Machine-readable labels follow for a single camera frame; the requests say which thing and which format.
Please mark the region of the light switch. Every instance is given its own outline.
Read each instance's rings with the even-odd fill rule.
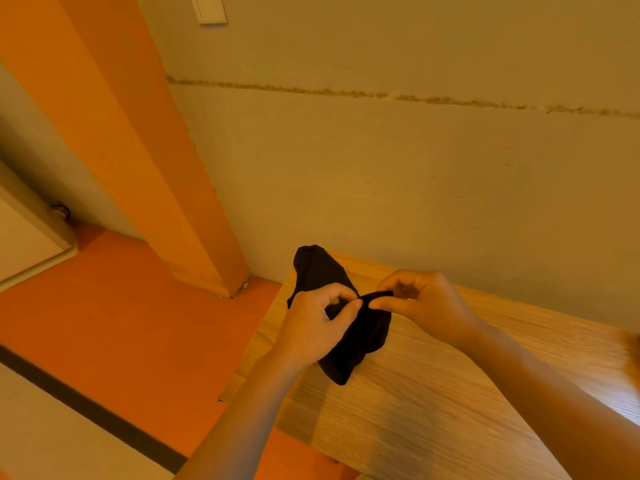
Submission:
[[[199,24],[227,23],[227,15],[225,15],[222,0],[191,0],[191,3],[193,3],[193,8],[196,10]]]

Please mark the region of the dark floor stripe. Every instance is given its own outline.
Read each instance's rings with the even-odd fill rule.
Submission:
[[[185,455],[156,440],[2,345],[0,362],[171,473],[178,473],[187,461]]]

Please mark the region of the orange floor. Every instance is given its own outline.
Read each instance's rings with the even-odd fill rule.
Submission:
[[[78,256],[0,293],[0,344],[189,455],[280,284],[234,299],[175,281],[145,242],[80,225]],[[274,431],[257,479],[352,477]]]

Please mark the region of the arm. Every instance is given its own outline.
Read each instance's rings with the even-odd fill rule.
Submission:
[[[332,321],[324,313],[342,297],[350,301]],[[267,355],[259,359],[175,480],[250,480],[287,391],[306,366],[320,360],[355,320],[362,300],[334,283],[299,292]]]
[[[396,271],[378,290],[394,296],[371,308],[404,315],[468,355],[573,480],[640,478],[640,427],[484,322],[443,275]]]

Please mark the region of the hand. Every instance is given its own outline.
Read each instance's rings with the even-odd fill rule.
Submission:
[[[324,309],[345,298],[349,303],[333,320]],[[272,352],[285,358],[292,366],[302,368],[322,359],[340,341],[356,319],[362,300],[339,283],[313,291],[300,291],[293,299],[284,318]]]
[[[434,339],[459,350],[488,326],[437,271],[398,270],[378,284],[377,291],[386,290],[394,295],[372,300],[370,308],[403,315]]]

